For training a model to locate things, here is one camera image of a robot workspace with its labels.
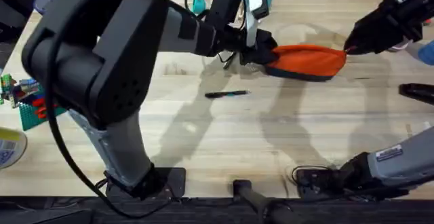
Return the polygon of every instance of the blue bottle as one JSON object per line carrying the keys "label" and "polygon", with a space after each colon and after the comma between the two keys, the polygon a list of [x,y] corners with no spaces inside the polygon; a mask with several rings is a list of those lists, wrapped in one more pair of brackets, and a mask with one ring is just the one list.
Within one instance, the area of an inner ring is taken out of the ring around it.
{"label": "blue bottle", "polygon": [[426,44],[425,47],[420,48],[418,56],[425,64],[434,65],[434,41],[431,41]]}

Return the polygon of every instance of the green lego baseplate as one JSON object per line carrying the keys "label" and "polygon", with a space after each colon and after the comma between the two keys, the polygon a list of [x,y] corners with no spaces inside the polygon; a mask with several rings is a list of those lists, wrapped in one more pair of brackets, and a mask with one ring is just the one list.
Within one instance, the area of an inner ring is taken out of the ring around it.
{"label": "green lego baseplate", "polygon": [[[38,85],[38,89],[39,91],[35,95],[43,94],[43,88],[41,84]],[[36,110],[38,110],[37,107],[20,103],[20,117],[21,117],[22,129],[24,131],[34,128],[35,126],[38,126],[47,121],[47,119],[39,119],[37,114],[35,113]],[[59,116],[60,114],[65,113],[66,109],[57,107],[54,109],[54,112],[56,116]]]}

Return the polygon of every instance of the orange cloth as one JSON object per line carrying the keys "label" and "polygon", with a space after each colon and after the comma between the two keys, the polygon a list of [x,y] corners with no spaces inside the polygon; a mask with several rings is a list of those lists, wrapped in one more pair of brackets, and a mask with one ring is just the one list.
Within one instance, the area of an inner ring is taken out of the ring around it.
{"label": "orange cloth", "polygon": [[305,76],[325,77],[331,79],[345,65],[347,54],[318,45],[283,45],[275,48],[279,60],[266,65],[273,72],[292,73],[288,77],[297,78],[293,73]]}

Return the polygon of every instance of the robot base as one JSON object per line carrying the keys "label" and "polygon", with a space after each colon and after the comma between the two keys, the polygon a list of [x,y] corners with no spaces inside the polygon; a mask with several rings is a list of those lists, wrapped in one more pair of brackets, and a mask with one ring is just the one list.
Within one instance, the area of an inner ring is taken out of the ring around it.
{"label": "robot base", "polygon": [[[186,170],[185,168],[164,168],[164,167],[156,167],[155,171],[159,174],[159,176],[165,179],[166,184],[161,188],[160,192],[155,192],[147,195],[148,198],[153,197],[175,197],[181,198],[185,193],[185,178],[186,178]],[[116,184],[108,181],[106,188],[106,195],[109,198],[129,198],[131,196],[120,189]]]}
{"label": "robot base", "polygon": [[297,192],[302,199],[319,199],[339,195],[342,190],[333,186],[329,170],[297,170]]}

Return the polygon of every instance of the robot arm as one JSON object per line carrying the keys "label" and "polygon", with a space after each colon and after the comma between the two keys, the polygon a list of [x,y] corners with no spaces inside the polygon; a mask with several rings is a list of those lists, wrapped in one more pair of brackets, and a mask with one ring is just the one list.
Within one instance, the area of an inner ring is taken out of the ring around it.
{"label": "robot arm", "polygon": [[[37,81],[44,83],[54,35],[80,1],[55,0],[28,39],[22,64]],[[255,57],[261,46],[247,46],[246,31],[228,25],[241,0],[214,2],[204,22],[170,0],[95,0],[60,45],[55,99],[89,136],[107,178],[133,197],[145,198],[163,187],[138,123],[157,53],[215,56],[228,50]],[[269,61],[275,58],[271,49],[261,52]]]}
{"label": "robot arm", "polygon": [[383,0],[355,23],[344,49],[350,55],[381,53],[403,41],[422,39],[422,23],[434,16],[433,0]]}
{"label": "robot arm", "polygon": [[[433,0],[384,0],[377,10],[355,24],[345,50],[348,54],[380,53],[403,37],[422,39],[422,22],[434,16]],[[433,104],[431,86],[405,84],[403,95]],[[377,152],[363,152],[339,170],[298,170],[302,198],[340,196],[367,192],[363,200],[383,200],[408,194],[418,185],[434,180],[434,128]]]}

